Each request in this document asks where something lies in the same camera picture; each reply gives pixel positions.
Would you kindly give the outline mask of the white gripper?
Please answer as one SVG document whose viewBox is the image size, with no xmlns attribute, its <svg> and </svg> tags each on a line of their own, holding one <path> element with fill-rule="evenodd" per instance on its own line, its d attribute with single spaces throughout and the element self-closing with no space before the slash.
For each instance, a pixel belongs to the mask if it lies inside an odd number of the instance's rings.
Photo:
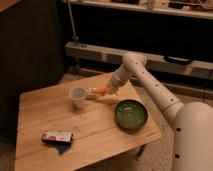
<svg viewBox="0 0 213 171">
<path fill-rule="evenodd" d="M 120 71 L 120 70 L 116 70 L 113 74 L 112 74 L 112 78 L 110 79 L 110 81 L 108 82 L 108 87 L 107 89 L 107 94 L 115 94 L 116 96 L 119 96 L 117 90 L 124 86 L 126 84 L 126 82 L 129 79 L 129 74 L 126 71 Z"/>
</svg>

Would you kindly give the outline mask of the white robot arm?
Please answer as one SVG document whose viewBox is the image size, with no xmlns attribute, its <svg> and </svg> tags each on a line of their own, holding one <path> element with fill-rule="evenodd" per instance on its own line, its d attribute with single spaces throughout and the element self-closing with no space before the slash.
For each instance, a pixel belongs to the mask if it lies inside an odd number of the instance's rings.
<svg viewBox="0 0 213 171">
<path fill-rule="evenodd" d="M 145 68 L 147 57 L 127 52 L 108 82 L 115 93 L 134 75 L 174 131 L 172 171 L 213 171 L 213 107 L 183 103 Z"/>
</svg>

